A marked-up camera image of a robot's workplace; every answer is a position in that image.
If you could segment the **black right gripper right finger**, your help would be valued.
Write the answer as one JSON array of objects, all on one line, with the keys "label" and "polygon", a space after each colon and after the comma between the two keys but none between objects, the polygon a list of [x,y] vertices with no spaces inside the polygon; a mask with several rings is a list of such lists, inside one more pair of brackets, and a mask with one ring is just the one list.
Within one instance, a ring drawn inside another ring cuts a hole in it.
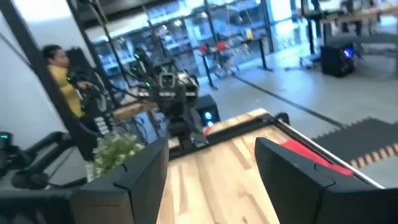
[{"label": "black right gripper right finger", "polygon": [[397,224],[397,189],[379,189],[266,138],[256,164],[280,223]]}]

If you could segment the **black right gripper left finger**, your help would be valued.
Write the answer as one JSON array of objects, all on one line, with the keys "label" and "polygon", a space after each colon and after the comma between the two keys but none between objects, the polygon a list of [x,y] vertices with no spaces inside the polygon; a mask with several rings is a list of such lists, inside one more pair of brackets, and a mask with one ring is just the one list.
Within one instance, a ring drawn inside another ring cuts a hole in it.
[{"label": "black right gripper left finger", "polygon": [[106,175],[87,183],[72,197],[75,223],[156,223],[168,162],[168,140],[157,139]]}]

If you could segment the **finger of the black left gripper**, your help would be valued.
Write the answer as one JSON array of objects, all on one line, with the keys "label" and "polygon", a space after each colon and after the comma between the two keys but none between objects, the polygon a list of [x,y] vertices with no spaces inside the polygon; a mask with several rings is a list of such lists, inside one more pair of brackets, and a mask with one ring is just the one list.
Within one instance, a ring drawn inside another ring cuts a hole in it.
[{"label": "finger of the black left gripper", "polygon": [[186,122],[176,122],[170,124],[170,136],[177,138],[179,146],[183,151],[188,151],[193,148],[191,141],[191,130]]},{"label": "finger of the black left gripper", "polygon": [[187,107],[185,110],[187,123],[190,127],[190,138],[196,147],[202,147],[208,144],[208,140],[203,132],[200,115],[194,107]]}]

